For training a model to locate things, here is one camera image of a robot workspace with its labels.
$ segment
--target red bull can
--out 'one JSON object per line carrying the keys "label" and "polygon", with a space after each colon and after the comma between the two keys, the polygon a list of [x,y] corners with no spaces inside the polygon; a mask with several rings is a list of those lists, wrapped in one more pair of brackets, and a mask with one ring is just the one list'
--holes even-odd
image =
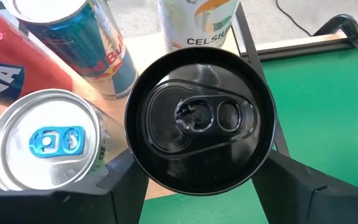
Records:
{"label": "red bull can", "polygon": [[124,128],[95,105],[66,90],[36,91],[0,117],[0,189],[64,187],[126,149]]}
{"label": "red bull can", "polygon": [[137,77],[106,1],[5,0],[6,9],[102,95],[126,96]]}

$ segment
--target black can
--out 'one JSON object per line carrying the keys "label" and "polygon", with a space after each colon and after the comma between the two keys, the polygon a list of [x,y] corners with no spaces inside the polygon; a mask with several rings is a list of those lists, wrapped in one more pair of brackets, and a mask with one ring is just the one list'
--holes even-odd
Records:
{"label": "black can", "polygon": [[247,62],[225,50],[177,50],[149,66],[126,108],[136,161],[160,185],[189,195],[241,185],[273,145],[272,94]]}

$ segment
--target white can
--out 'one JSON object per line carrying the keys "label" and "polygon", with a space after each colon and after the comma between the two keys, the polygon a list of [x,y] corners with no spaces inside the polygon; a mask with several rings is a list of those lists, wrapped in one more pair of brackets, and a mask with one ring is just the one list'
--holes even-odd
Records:
{"label": "white can", "polygon": [[222,47],[239,0],[158,0],[167,50]]}

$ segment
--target black pull tab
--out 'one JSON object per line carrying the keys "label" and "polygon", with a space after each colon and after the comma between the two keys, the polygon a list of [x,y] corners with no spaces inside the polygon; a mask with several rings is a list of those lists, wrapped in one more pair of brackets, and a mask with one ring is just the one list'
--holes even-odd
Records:
{"label": "black pull tab", "polygon": [[220,138],[252,131],[255,120],[253,107],[246,100],[230,95],[190,97],[178,106],[175,118],[179,128],[192,137]]}

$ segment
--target wooden table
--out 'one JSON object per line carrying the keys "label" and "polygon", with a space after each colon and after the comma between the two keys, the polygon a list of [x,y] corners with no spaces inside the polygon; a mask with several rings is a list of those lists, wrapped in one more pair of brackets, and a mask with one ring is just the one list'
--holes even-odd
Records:
{"label": "wooden table", "polygon": [[[139,73],[142,73],[151,63],[166,54],[163,35],[161,33],[125,39],[124,42],[131,53]],[[223,49],[239,55],[232,32],[227,33]],[[74,72],[74,70],[58,58],[57,55],[50,50],[47,51],[47,53],[73,78],[75,84],[73,91],[75,93],[90,100],[98,108],[102,109],[120,124],[124,125],[124,110],[127,98],[120,100],[107,100],[103,98],[92,86],[86,83],[76,72]],[[5,106],[0,105],[0,115],[5,109]],[[145,199],[170,194],[173,194],[173,192],[159,186],[151,180]]]}

